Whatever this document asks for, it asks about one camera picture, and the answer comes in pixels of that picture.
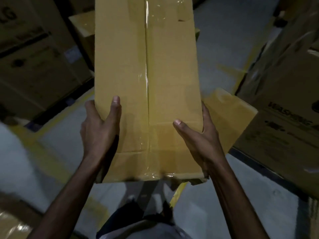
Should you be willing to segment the shiny taped cardboard box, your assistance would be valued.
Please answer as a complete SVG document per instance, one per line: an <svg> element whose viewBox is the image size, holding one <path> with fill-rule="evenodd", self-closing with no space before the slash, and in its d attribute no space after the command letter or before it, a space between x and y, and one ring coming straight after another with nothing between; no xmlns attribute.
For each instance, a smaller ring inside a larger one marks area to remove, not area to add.
<svg viewBox="0 0 319 239"><path fill-rule="evenodd" d="M25 201L0 192L0 239L27 239L41 218Z"/></svg>

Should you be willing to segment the long taped cardboard box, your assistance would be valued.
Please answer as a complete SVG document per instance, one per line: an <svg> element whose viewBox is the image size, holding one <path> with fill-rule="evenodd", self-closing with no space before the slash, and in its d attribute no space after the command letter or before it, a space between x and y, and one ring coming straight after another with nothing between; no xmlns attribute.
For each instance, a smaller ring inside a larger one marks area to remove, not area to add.
<svg viewBox="0 0 319 239"><path fill-rule="evenodd" d="M118 149L98 183L204 179L180 119L202 132L192 0L95 0L95 105L122 105Z"/></svg>

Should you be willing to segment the person's right hand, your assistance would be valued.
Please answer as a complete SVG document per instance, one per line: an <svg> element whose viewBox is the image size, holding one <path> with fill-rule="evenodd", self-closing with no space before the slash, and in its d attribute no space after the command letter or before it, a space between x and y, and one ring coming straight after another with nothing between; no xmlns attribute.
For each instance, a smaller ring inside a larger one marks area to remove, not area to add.
<svg viewBox="0 0 319 239"><path fill-rule="evenodd" d="M202 171L213 177L225 177L231 171L220 143L218 131L210 113L202 101L203 130L202 139L196 143L185 142L195 162Z"/></svg>

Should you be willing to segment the person's left hand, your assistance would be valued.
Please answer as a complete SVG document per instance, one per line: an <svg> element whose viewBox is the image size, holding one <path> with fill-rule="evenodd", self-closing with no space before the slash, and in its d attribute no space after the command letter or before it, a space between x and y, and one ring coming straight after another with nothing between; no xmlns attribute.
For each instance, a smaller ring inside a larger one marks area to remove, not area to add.
<svg viewBox="0 0 319 239"><path fill-rule="evenodd" d="M83 160L101 163L112 161L119 142L120 129L114 129L102 120L94 100L85 102L86 119L81 125Z"/></svg>

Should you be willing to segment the small plain cardboard box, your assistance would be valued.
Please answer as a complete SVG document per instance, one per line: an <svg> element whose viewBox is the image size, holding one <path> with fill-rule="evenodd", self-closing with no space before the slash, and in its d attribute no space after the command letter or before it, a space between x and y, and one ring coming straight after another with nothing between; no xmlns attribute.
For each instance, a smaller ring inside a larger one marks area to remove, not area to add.
<svg viewBox="0 0 319 239"><path fill-rule="evenodd" d="M84 51L93 66L95 64L95 11L69 16L68 19L77 31Z"/></svg>
<svg viewBox="0 0 319 239"><path fill-rule="evenodd" d="M256 108L222 88L203 98L219 133L223 152L227 154L257 115Z"/></svg>

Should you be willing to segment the large printed appliance carton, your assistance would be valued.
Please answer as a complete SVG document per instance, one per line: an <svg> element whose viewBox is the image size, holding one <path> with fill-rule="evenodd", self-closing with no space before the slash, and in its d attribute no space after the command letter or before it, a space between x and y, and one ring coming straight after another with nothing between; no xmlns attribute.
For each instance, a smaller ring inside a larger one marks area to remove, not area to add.
<svg viewBox="0 0 319 239"><path fill-rule="evenodd" d="M319 0L301 0L237 96L258 110L235 147L319 198Z"/></svg>
<svg viewBox="0 0 319 239"><path fill-rule="evenodd" d="M0 0L0 105L33 120L92 77L54 0Z"/></svg>

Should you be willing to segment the person's dark clothing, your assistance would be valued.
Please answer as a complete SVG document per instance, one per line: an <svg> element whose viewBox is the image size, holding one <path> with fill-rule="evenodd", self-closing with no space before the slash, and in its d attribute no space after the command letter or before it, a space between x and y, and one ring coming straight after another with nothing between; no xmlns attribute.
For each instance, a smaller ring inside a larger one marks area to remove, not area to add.
<svg viewBox="0 0 319 239"><path fill-rule="evenodd" d="M193 239L176 225L164 184L145 181L137 197L129 187L126 201L101 226L96 239Z"/></svg>

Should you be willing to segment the person's left forearm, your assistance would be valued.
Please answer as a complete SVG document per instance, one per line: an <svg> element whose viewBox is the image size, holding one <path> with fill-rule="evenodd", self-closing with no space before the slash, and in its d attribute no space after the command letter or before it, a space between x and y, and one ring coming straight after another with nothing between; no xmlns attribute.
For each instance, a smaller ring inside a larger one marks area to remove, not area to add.
<svg viewBox="0 0 319 239"><path fill-rule="evenodd" d="M105 176L113 157L83 158L27 239L70 239L99 172Z"/></svg>

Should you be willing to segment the person's right forearm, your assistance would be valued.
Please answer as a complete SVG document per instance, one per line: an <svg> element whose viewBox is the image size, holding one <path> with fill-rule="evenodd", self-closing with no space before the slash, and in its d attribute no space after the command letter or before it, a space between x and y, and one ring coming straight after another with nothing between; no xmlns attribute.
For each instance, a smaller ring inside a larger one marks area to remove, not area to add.
<svg viewBox="0 0 319 239"><path fill-rule="evenodd" d="M207 162L231 239L270 239L228 162Z"/></svg>

